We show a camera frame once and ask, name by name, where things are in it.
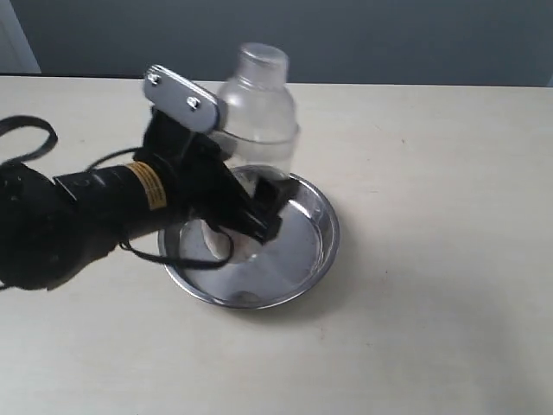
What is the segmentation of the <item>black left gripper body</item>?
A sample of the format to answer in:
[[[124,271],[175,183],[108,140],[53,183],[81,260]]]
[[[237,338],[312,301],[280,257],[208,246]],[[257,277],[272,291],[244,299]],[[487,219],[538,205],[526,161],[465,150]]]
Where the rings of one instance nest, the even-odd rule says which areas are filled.
[[[217,227],[242,226],[242,191],[225,159],[210,137],[152,109],[137,160],[161,180],[171,223],[203,219]]]

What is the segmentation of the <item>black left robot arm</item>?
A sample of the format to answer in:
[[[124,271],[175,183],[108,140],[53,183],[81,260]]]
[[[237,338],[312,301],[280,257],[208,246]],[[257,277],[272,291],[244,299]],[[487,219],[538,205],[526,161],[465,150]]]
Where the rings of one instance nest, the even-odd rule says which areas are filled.
[[[52,290],[116,248],[166,227],[201,219],[217,233],[266,244],[281,228],[281,210],[296,195],[291,178],[258,180],[248,193],[226,166],[226,153],[159,110],[128,164],[48,178],[29,161],[57,144],[47,121],[5,118],[2,133],[23,127],[48,132],[37,150],[1,165],[1,286]]]

